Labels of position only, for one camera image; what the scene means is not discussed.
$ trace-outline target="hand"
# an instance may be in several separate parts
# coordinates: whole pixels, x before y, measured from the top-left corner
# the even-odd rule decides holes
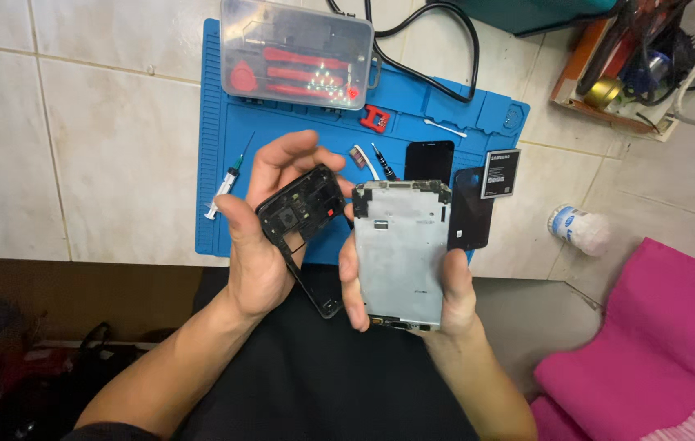
[[[345,211],[352,219],[352,207]],[[483,333],[478,315],[475,313],[475,290],[473,276],[467,266],[467,255],[460,249],[452,249],[443,259],[442,286],[443,307],[440,317],[440,330],[434,332],[411,331],[424,339],[432,340],[443,336],[456,337],[478,330]],[[358,282],[358,255],[354,233],[345,241],[340,251],[340,280],[342,281],[342,301],[353,328],[366,331],[369,316],[361,296]]]
[[[313,130],[286,134],[255,154],[245,201],[231,195],[214,199],[229,222],[233,240],[231,274],[225,294],[241,313],[264,316],[282,303],[295,283],[282,253],[264,236],[255,208],[318,164],[339,172],[345,166],[345,159],[319,147],[318,134]],[[337,180],[342,193],[350,197],[353,185],[342,176],[337,176]],[[303,255],[304,247],[293,255],[298,266]]]

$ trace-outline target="phone battery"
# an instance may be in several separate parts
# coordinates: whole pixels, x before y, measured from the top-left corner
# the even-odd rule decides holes
[[[490,151],[484,167],[484,183],[480,188],[480,198],[511,196],[516,183],[516,169],[519,166],[521,150]]]

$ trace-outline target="disassembled smartphone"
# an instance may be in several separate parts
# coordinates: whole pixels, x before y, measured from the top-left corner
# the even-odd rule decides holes
[[[372,324],[440,327],[451,190],[439,180],[373,180],[353,189],[358,280]]]
[[[304,286],[293,255],[333,218],[344,214],[345,205],[336,175],[325,165],[318,165],[255,210],[263,233],[282,252],[288,269],[324,319],[342,308],[341,292],[313,291]]]

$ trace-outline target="left hand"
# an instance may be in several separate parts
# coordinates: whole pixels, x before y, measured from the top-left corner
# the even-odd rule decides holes
[[[318,134],[313,130],[283,135],[255,154],[245,201],[232,195],[214,199],[229,222],[233,240],[231,274],[224,294],[242,314],[264,316],[282,303],[295,283],[282,253],[264,236],[255,208],[318,164],[339,172],[345,159],[318,146]],[[337,176],[337,180],[342,194],[349,198],[353,185],[342,176]],[[298,266],[305,248],[293,255]]]

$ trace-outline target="right hand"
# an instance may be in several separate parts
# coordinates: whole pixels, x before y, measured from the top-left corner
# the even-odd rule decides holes
[[[345,209],[345,216],[352,221],[352,204]],[[340,280],[342,281],[342,301],[351,325],[361,332],[369,328],[358,282],[358,254],[355,247],[355,232],[347,238],[340,251]],[[443,307],[440,330],[434,332],[411,331],[424,339],[437,339],[442,336],[460,336],[478,329],[483,333],[483,325],[475,313],[475,290],[473,276],[468,267],[467,255],[461,249],[452,249],[443,259],[442,271]]]

